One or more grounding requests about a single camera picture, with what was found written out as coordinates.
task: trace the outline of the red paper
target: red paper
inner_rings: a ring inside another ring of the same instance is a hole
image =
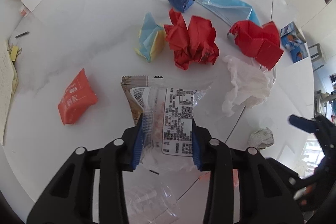
[[[235,37],[236,45],[241,52],[254,57],[261,65],[271,70],[283,54],[280,48],[280,35],[274,22],[262,27],[249,20],[236,22],[229,33]]]
[[[58,104],[59,114],[63,124],[74,124],[86,109],[98,101],[90,87],[85,71],[82,69],[65,90]]]
[[[169,48],[174,51],[175,65],[187,70],[191,62],[214,64],[219,49],[215,44],[216,30],[211,21],[192,16],[187,29],[181,13],[171,9],[169,17],[173,25],[164,25],[164,28]]]

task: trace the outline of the white tissue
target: white tissue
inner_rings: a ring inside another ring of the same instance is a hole
[[[232,108],[244,103],[248,108],[265,102],[273,86],[273,73],[262,72],[233,56],[223,58],[231,73],[233,89],[226,93],[222,111],[229,117],[234,114]]]
[[[257,132],[250,135],[249,146],[253,146],[256,149],[265,149],[274,144],[274,138],[272,131],[266,127],[266,129],[260,128]]]

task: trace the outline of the snack package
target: snack package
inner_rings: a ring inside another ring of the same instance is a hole
[[[97,101],[98,98],[90,87],[85,70],[82,69],[67,87],[58,104],[63,124],[74,124],[86,109]]]
[[[173,82],[160,76],[128,76],[121,84],[135,123],[143,113],[142,163],[158,173],[194,168],[193,108],[206,92],[165,86],[169,83]]]

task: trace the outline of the cabinet door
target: cabinet door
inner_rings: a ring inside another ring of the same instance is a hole
[[[298,10],[297,26],[299,28],[326,7],[324,0],[293,0],[292,3]]]

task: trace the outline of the light blue paper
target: light blue paper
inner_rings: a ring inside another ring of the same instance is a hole
[[[229,26],[237,21],[251,20],[260,26],[253,7],[241,0],[196,0],[197,3],[213,12]]]
[[[151,62],[151,49],[154,43],[155,36],[158,31],[163,30],[163,27],[156,24],[151,13],[147,13],[143,20],[141,28],[141,34],[139,37],[139,52],[146,58],[148,62]]]

